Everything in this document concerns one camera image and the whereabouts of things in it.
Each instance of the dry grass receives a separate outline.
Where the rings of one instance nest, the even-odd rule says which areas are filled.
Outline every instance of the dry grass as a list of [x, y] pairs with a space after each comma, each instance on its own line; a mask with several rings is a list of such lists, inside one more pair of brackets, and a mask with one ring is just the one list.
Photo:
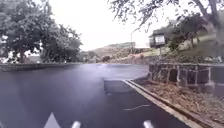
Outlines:
[[176, 85], [146, 85], [146, 89], [158, 96], [179, 104], [183, 108], [224, 126], [224, 101], [209, 94], [202, 94]]

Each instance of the roadside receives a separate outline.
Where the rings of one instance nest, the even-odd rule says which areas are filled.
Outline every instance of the roadside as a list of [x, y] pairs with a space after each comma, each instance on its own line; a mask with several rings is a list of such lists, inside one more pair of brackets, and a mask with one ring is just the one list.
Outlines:
[[134, 80], [149, 92], [196, 114], [203, 121], [211, 120], [224, 127], [224, 99], [194, 89], [172, 84], [152, 83], [147, 77]]

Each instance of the tree branch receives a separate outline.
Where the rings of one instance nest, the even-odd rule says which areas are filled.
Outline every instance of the tree branch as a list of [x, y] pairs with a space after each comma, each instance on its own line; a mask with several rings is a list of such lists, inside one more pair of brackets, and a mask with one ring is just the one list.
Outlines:
[[201, 13], [203, 14], [203, 16], [209, 20], [209, 15], [207, 13], [207, 10], [205, 9], [205, 7], [202, 5], [201, 1], [200, 0], [193, 0], [194, 3], [199, 7], [199, 9], [201, 10]]

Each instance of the wall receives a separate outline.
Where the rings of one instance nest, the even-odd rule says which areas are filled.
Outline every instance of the wall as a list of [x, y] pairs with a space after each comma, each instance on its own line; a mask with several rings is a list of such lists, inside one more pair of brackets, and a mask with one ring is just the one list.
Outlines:
[[24, 71], [43, 68], [72, 66], [79, 63], [0, 64], [0, 71]]
[[149, 78], [224, 96], [223, 64], [149, 64]]

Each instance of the sign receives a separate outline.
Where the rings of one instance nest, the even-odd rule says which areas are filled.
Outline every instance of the sign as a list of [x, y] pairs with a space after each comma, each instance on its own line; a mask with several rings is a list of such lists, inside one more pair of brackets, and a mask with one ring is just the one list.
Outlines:
[[156, 45], [163, 45], [165, 44], [165, 37], [163, 35], [155, 37]]

